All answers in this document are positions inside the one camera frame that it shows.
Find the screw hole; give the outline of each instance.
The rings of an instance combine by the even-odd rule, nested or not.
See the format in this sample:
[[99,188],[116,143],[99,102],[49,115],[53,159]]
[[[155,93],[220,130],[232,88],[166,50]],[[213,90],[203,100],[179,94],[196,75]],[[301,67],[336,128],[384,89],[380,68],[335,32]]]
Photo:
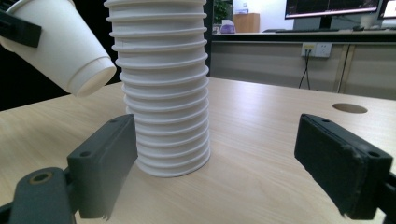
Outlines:
[[80,157],[88,157],[88,156],[90,156],[90,155],[91,155],[91,152],[90,152],[90,151],[81,152],[81,153],[79,154]]
[[49,181],[52,178],[51,172],[41,173],[30,178],[29,183],[32,185],[42,184]]

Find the wall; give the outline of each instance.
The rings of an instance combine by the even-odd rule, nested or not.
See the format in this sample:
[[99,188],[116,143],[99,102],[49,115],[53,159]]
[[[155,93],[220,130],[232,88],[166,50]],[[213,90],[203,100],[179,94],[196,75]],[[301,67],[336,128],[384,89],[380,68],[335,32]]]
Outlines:
[[[332,44],[330,58],[309,59],[311,90],[396,100],[396,45],[354,46]],[[305,60],[301,43],[212,42],[210,69],[212,77],[298,88]]]
[[233,11],[248,8],[250,13],[260,13],[260,32],[266,29],[292,29],[293,20],[285,20],[285,7],[286,0],[233,0]]

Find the desk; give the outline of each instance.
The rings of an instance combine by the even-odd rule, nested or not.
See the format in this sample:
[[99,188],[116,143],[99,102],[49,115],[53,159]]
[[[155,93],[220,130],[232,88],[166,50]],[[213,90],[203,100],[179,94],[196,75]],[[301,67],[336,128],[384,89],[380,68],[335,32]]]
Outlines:
[[[66,156],[109,119],[124,114],[121,84],[0,113],[0,204],[34,170],[67,166]],[[174,178],[134,165],[107,223],[381,223],[343,218],[294,159],[302,113],[330,119],[396,155],[396,102],[210,78],[212,155]],[[365,114],[332,108],[361,105]],[[100,219],[78,223],[105,223]]]

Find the stack of paper cups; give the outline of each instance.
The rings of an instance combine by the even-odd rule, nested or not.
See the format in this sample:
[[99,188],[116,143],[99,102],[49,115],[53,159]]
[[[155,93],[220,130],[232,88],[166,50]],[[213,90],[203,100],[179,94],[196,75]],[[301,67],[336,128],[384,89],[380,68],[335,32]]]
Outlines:
[[163,177],[191,173],[210,156],[205,0],[108,0],[110,33],[137,166]]

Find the electrical cable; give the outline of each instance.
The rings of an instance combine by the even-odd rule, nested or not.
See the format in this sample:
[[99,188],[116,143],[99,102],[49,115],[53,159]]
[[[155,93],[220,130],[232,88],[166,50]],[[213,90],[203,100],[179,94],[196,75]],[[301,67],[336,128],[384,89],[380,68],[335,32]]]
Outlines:
[[306,82],[308,84],[308,89],[311,90],[311,85],[309,83],[309,75],[308,75],[308,63],[309,63],[309,54],[310,53],[311,53],[311,49],[306,49],[305,50],[305,70],[304,70],[303,76],[301,77],[298,89],[301,88],[301,84],[303,83],[304,77],[306,75]]

